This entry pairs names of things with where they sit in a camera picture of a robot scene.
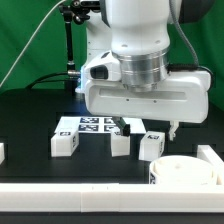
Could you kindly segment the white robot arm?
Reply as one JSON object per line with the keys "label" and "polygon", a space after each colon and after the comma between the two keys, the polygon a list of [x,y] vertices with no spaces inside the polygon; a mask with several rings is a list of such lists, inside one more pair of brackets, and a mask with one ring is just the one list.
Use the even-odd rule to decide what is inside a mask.
{"label": "white robot arm", "polygon": [[171,64],[167,26],[200,20],[215,0],[96,0],[100,16],[88,27],[98,55],[87,61],[85,102],[94,115],[168,121],[174,138],[181,122],[208,114],[212,73],[194,58]]}

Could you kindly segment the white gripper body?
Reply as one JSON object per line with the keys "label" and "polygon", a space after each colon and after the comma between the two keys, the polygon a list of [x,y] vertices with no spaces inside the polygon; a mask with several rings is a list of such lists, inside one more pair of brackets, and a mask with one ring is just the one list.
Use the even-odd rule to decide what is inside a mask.
{"label": "white gripper body", "polygon": [[132,92],[121,82],[87,78],[85,102],[93,115],[201,123],[208,115],[207,71],[171,72],[148,92]]}

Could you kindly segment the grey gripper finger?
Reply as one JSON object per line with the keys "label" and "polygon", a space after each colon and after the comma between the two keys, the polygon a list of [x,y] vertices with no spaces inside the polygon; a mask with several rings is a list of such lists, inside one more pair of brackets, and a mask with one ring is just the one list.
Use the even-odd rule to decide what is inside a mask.
{"label": "grey gripper finger", "polygon": [[122,136],[128,137],[130,135],[130,125],[122,117],[114,117],[113,122],[119,128]]}
{"label": "grey gripper finger", "polygon": [[178,121],[171,121],[170,122],[170,129],[169,129],[169,140],[173,141],[176,137],[176,130],[179,128]]}

